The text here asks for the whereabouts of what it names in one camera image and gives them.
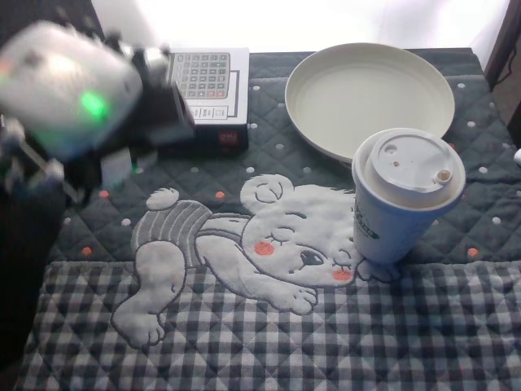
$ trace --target calculator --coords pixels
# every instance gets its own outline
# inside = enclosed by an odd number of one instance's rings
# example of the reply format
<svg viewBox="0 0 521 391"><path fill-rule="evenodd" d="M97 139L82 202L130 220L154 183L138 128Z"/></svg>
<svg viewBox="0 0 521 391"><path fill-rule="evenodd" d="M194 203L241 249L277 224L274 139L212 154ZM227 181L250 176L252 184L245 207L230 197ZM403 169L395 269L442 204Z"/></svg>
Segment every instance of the calculator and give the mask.
<svg viewBox="0 0 521 391"><path fill-rule="evenodd" d="M226 99L230 53L176 53L172 81L184 99Z"/></svg>

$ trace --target red label on box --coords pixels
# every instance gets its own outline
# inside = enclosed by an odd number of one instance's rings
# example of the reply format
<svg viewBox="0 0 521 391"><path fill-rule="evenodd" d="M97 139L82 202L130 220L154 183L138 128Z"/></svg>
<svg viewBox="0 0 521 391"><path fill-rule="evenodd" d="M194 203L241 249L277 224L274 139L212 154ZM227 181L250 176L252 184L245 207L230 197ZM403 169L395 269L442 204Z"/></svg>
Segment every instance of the red label on box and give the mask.
<svg viewBox="0 0 521 391"><path fill-rule="evenodd" d="M221 130L219 132L219 143L226 146L239 145L239 136L233 130Z"/></svg>

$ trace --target calculator box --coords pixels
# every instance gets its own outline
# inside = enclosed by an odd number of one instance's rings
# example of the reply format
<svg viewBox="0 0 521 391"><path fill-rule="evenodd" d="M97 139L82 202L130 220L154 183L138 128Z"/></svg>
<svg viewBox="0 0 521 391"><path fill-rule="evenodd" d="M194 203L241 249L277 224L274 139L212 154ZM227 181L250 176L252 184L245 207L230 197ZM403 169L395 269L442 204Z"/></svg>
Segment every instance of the calculator box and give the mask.
<svg viewBox="0 0 521 391"><path fill-rule="evenodd" d="M169 82L177 85L195 123L195 139L181 147L215 152L246 149L249 50L171 48L171 52Z"/></svg>

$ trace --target gingham pattern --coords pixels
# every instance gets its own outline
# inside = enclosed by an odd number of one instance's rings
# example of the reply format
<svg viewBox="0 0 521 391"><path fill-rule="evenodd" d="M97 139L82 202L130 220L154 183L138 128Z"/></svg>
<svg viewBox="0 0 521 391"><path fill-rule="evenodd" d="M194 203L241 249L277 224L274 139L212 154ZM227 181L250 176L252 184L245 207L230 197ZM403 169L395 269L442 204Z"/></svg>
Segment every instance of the gingham pattern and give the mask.
<svg viewBox="0 0 521 391"><path fill-rule="evenodd" d="M415 266L394 284L320 289L280 313L204 267L138 351L109 323L131 263L53 262L18 389L521 389L521 262Z"/></svg>
<svg viewBox="0 0 521 391"><path fill-rule="evenodd" d="M306 55L253 55L251 86L260 89L250 94L256 126L248 152L233 160L163 161L110 190L108 199L68 212L17 389L521 389L521 171L514 148L473 54L416 52L453 88L456 116L445 139L463 159L468 187L405 259L400 282L358 276L347 288L319 290L313 312L300 317L226 291L199 266L187 271L182 294L168 307L157 346L132 349L112 328L116 305L138 288L130 237L158 188L172 187L214 213L245 213L239 192L257 174L352 188L342 165L300 138L282 104L285 77ZM217 200L217 191L225 199ZM132 224L121 225L124 218ZM88 258L84 247L92 250ZM470 247L478 257L467 255Z"/></svg>

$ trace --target coffee cup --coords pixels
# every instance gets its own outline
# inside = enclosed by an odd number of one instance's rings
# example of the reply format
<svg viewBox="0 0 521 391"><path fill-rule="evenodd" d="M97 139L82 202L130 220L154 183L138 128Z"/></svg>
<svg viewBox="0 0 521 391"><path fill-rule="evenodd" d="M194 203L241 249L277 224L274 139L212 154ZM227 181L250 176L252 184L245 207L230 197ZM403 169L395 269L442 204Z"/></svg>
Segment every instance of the coffee cup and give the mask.
<svg viewBox="0 0 521 391"><path fill-rule="evenodd" d="M352 160L356 249L374 263L399 261L462 197L458 154L421 130L390 129L369 137Z"/></svg>

